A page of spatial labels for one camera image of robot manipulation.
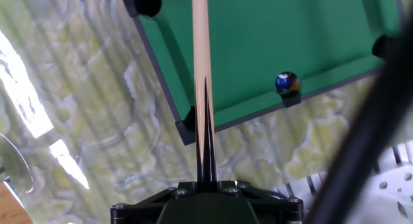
bolt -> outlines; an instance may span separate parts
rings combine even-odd
[[[411,173],[406,173],[406,174],[405,174],[405,180],[406,180],[406,181],[411,180],[412,177],[413,177],[413,175],[412,175]]]
[[[289,202],[299,202],[298,198],[287,198],[287,201]]]
[[[177,190],[175,191],[175,193],[176,193],[177,195],[185,195],[185,194],[188,193],[188,191],[187,191],[186,189],[180,188],[180,189],[177,189]]]
[[[235,187],[224,188],[224,192],[236,193],[236,192],[239,192],[239,189]]]
[[[381,182],[379,187],[380,187],[380,189],[385,189],[385,188],[387,188],[387,182],[386,182],[386,181]]]
[[[116,205],[112,205],[111,208],[113,208],[113,209],[123,209],[123,208],[125,208],[126,206],[128,206],[128,204],[118,203],[118,204],[116,204]]]

billiard ball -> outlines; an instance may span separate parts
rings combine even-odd
[[[290,77],[288,76],[288,74],[280,74],[278,75],[277,80],[276,80],[276,88],[279,91],[289,89],[290,83],[291,81],[290,81]]]

cue shaft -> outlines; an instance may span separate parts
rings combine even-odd
[[[194,36],[194,76],[196,99],[196,138],[202,175],[198,181],[216,180],[214,149],[214,108],[212,101],[211,55],[208,0],[192,0]]]

mini pool table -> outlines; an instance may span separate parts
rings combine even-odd
[[[123,0],[184,144],[195,141],[192,0]],[[208,0],[216,131],[368,76],[372,47],[396,37],[400,0]],[[299,94],[283,99],[277,76]]]

black rod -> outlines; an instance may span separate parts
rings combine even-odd
[[[410,108],[412,56],[413,23],[410,22],[392,44],[384,68],[328,170],[306,224],[344,222],[374,164]]]
[[[215,192],[217,190],[216,161],[214,140],[211,123],[211,113],[208,98],[207,81],[205,80],[205,133],[199,133],[196,119],[196,147],[197,147],[197,178],[199,192]],[[204,135],[203,154],[200,151],[198,134]]]

